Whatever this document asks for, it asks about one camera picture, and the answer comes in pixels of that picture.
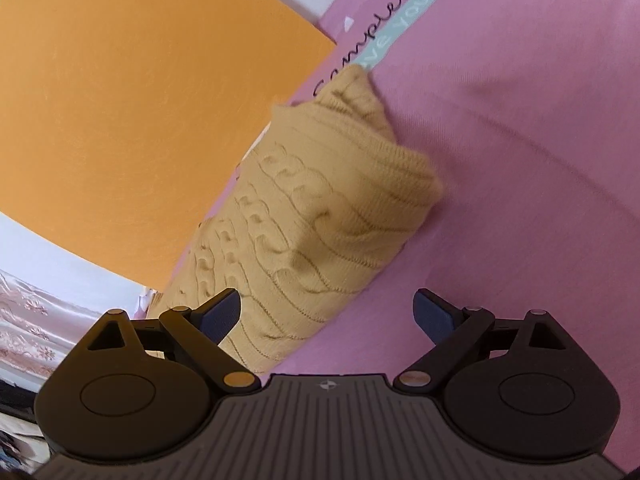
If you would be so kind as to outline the mustard cable-knit cardigan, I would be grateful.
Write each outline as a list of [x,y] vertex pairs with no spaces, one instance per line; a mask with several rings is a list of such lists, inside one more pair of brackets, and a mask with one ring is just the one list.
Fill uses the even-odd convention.
[[266,374],[390,264],[441,197],[428,158],[397,141],[367,72],[348,66],[312,100],[273,110],[148,315],[235,289],[241,315],[221,347]]

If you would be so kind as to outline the white floral curtain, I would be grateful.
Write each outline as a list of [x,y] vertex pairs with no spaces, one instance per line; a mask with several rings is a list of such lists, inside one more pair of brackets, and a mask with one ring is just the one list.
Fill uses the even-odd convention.
[[2,266],[1,379],[38,391],[102,314],[135,314],[144,293],[110,271]]

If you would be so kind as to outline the orange headboard panel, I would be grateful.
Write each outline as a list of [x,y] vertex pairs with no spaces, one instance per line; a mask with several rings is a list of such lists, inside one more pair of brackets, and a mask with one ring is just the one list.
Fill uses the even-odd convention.
[[1,209],[161,288],[333,47],[280,0],[1,0]]

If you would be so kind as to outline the pink printed bed sheet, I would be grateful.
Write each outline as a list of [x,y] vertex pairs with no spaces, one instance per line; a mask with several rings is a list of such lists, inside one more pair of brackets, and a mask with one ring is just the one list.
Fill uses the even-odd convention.
[[[308,98],[408,0],[335,0]],[[427,347],[426,287],[500,318],[550,312],[615,386],[608,455],[639,461],[639,0],[435,0],[370,73],[445,195],[283,373],[395,376]]]

